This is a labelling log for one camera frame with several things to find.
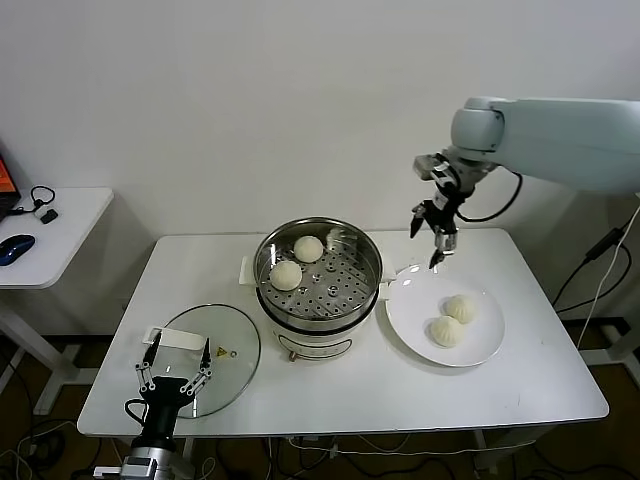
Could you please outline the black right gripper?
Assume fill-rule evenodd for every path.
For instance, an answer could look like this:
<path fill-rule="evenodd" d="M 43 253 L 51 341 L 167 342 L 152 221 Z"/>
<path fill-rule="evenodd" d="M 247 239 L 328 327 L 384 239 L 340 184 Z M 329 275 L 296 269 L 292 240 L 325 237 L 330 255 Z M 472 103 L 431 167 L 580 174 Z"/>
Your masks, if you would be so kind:
<path fill-rule="evenodd" d="M 422 201 L 412 208 L 410 237 L 414 238 L 417 235 L 424 221 L 434 232 L 435 250 L 429 260 L 430 269 L 434 269 L 455 253 L 458 230 L 454 216 L 468 198 L 468 192 L 460 192 L 451 185 L 438 186 L 430 200 Z"/>

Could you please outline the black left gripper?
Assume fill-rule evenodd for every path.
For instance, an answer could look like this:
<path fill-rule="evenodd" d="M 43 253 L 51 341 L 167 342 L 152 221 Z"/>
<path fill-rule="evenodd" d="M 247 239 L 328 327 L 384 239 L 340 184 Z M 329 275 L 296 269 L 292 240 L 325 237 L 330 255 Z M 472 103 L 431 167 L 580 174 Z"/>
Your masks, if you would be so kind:
<path fill-rule="evenodd" d="M 211 379 L 209 339 L 206 339 L 199 369 L 191 380 L 181 377 L 153 377 L 151 367 L 160 341 L 161 334 L 157 333 L 142 360 L 135 365 L 139 391 L 148 406 L 142 428 L 143 436 L 172 436 L 180 409 L 193 401 L 193 396 L 188 394 L 197 394 Z"/>

